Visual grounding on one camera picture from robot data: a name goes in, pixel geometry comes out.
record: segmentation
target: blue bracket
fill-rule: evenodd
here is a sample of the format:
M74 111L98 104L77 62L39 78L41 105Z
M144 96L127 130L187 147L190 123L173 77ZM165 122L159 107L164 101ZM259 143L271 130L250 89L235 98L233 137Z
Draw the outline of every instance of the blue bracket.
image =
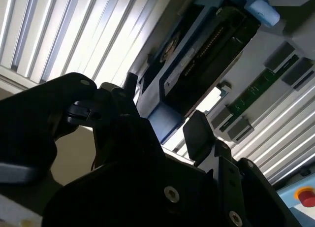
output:
M185 118L162 101L148 117L158 140L164 144L168 137L179 128Z
M256 19L267 27L274 26L280 20L280 14L269 4L268 0L231 0L241 5L245 10L251 13ZM211 5L219 7L223 0L196 0L195 4Z

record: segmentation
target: green circuit board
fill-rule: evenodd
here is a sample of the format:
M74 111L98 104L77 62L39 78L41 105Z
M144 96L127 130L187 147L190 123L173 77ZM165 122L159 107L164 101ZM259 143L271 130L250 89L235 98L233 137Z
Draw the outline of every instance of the green circuit board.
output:
M227 108L232 113L232 117L220 128L223 132L232 124L240 115L242 115L271 85L273 85L293 64L298 61L299 57L293 55L276 73L265 69L253 83Z

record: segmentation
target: emergency stop button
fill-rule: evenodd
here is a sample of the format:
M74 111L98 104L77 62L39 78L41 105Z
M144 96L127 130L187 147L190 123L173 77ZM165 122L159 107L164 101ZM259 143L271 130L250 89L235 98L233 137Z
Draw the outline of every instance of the emergency stop button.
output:
M314 207L315 206L315 193L312 187L302 187L299 188L295 194L295 199L300 200L303 206L305 207Z

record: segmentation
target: blue plastic part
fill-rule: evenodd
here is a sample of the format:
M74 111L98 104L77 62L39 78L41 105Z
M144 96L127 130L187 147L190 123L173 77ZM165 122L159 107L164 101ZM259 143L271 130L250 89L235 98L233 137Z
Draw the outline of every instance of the blue plastic part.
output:
M161 102L148 117L153 130L161 144L166 142L170 134L175 132L185 120L181 114Z
M284 201L284 203L287 205L287 207L291 208L301 203L299 200L294 198L294 194L296 190L305 186L311 186L315 188L315 174L307 176L306 178L294 184L291 184L283 189L280 189L279 191L277 191L277 193Z
M195 4L211 5L219 7L223 0L197 0ZM232 0L237 4L242 4L241 0ZM268 0L245 0L243 6L245 10L251 13L262 24L272 27L280 20L280 14L269 4Z
M276 25L280 20L280 14L269 4L268 0L247 0L244 9L267 27Z
M160 72L148 86L143 94L140 95L137 108L141 116L146 117L152 124L152 127L157 134L160 143L164 143L169 135L171 135L185 121L185 118L179 115L175 110L163 103L164 98L164 82L168 75L172 72L176 64L186 53L190 47L191 39L198 32L200 25L206 17L219 8L224 0L196 0L194 4L204 6L203 10L193 23L192 27L186 33L176 48L172 57L165 63ZM231 0L239 7L245 8L261 23L267 26L276 24L280 16L268 3L268 0ZM164 47L160 47L155 54L154 59L160 54Z

